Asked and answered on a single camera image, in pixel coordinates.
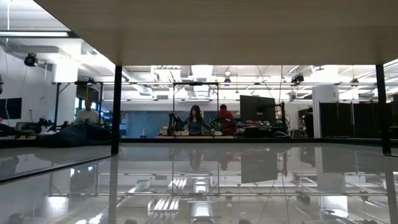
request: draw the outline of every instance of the black screen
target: black screen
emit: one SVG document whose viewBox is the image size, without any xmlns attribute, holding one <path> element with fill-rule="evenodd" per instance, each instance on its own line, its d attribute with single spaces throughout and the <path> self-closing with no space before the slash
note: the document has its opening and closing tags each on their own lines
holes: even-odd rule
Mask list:
<svg viewBox="0 0 398 224">
<path fill-rule="evenodd" d="M 22 113 L 22 98 L 10 98 L 10 99 L 0 100 L 0 118 L 21 119 L 21 113 Z"/>
<path fill-rule="evenodd" d="M 241 119 L 275 123 L 275 99 L 259 96 L 240 96 Z"/>
</svg>

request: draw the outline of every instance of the security camera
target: security camera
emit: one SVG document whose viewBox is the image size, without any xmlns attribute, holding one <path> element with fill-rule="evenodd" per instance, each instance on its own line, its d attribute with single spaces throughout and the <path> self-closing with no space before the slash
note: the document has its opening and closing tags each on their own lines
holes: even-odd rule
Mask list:
<svg viewBox="0 0 398 224">
<path fill-rule="evenodd" d="M 24 63 L 28 67 L 36 67 L 37 66 L 37 57 L 35 53 L 27 54 L 27 57 L 24 60 Z"/>
<path fill-rule="evenodd" d="M 294 76 L 292 77 L 291 83 L 293 83 L 293 86 L 298 85 L 298 84 L 300 84 L 300 83 L 302 83 L 302 82 L 304 82 L 304 76 L 303 76 L 303 74 L 299 73 L 299 74 L 294 75 Z"/>
</svg>

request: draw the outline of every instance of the man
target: man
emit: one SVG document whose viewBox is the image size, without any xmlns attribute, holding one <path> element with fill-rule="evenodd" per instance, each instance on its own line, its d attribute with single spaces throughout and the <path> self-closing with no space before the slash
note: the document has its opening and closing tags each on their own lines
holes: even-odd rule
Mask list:
<svg viewBox="0 0 398 224">
<path fill-rule="evenodd" d="M 86 100 L 85 102 L 85 110 L 81 110 L 77 113 L 75 124 L 80 122 L 88 121 L 91 124 L 98 124 L 98 112 L 91 109 L 92 102 L 90 100 Z"/>
<path fill-rule="evenodd" d="M 304 117 L 305 132 L 308 138 L 313 138 L 313 115 L 312 108 L 308 109 L 308 113 Z"/>
<path fill-rule="evenodd" d="M 221 127 L 223 128 L 223 135 L 233 135 L 236 132 L 236 124 L 234 116 L 231 112 L 226 109 L 226 105 L 220 106 L 218 117 L 221 121 Z"/>
</svg>

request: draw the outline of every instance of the black curtain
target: black curtain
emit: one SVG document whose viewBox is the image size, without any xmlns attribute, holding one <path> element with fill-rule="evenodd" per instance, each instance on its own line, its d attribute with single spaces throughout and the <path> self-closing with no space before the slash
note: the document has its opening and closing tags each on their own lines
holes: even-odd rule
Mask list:
<svg viewBox="0 0 398 224">
<path fill-rule="evenodd" d="M 353 137 L 351 104 L 320 103 L 322 137 L 344 136 Z"/>
<path fill-rule="evenodd" d="M 391 103 L 387 105 L 387 119 L 393 123 L 393 111 Z M 353 105 L 356 138 L 380 138 L 379 104 L 358 103 Z"/>
</svg>

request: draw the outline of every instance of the person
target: person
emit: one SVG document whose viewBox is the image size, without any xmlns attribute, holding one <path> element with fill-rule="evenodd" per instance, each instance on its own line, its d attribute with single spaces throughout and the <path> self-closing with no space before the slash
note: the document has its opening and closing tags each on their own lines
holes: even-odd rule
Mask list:
<svg viewBox="0 0 398 224">
<path fill-rule="evenodd" d="M 308 138 L 313 138 L 313 114 L 312 108 L 308 109 L 307 114 L 304 117 L 305 132 Z"/>
<path fill-rule="evenodd" d="M 98 124 L 98 112 L 91 109 L 91 104 L 92 102 L 90 100 L 85 101 L 85 109 L 77 113 L 75 124 L 85 121 L 91 124 Z"/>
<path fill-rule="evenodd" d="M 183 125 L 188 125 L 188 132 L 190 136 L 201 136 L 201 127 L 211 130 L 211 127 L 200 115 L 200 108 L 198 105 L 193 105 L 190 116 L 184 121 Z"/>
<path fill-rule="evenodd" d="M 221 121 L 223 135 L 233 135 L 236 132 L 236 123 L 234 116 L 230 111 L 227 110 L 226 105 L 223 104 L 220 106 L 218 117 Z"/>
</svg>

